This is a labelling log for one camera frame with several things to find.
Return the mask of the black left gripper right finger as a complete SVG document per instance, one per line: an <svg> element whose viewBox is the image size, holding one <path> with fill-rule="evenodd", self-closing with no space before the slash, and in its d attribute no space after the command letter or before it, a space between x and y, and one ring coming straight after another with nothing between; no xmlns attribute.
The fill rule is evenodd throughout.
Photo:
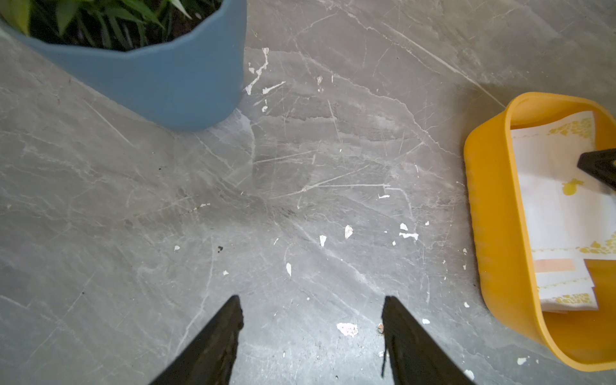
<svg viewBox="0 0 616 385"><path fill-rule="evenodd" d="M385 357L395 385L471 384L423 326L394 296L384 300Z"/></svg>

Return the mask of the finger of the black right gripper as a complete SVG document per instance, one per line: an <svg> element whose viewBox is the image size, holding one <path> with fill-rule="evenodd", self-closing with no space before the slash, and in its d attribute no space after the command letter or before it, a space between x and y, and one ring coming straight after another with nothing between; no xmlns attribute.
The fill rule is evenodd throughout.
<svg viewBox="0 0 616 385"><path fill-rule="evenodd" d="M597 181L616 190L616 149L584 152L580 155L577 167Z"/></svg>

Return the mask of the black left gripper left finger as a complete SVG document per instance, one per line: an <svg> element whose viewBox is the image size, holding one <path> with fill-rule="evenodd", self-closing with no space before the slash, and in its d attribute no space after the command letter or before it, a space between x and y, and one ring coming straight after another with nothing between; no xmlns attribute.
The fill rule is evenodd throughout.
<svg viewBox="0 0 616 385"><path fill-rule="evenodd" d="M243 327L240 298L233 295L151 385L230 384Z"/></svg>

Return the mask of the white yellow-flowered stationery sheet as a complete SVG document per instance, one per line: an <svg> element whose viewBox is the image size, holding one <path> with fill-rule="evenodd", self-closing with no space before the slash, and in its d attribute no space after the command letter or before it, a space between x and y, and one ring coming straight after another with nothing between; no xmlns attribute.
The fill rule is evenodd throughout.
<svg viewBox="0 0 616 385"><path fill-rule="evenodd" d="M615 194L578 168L595 150L595 115L579 112L511 131L532 251L615 258Z"/></svg>

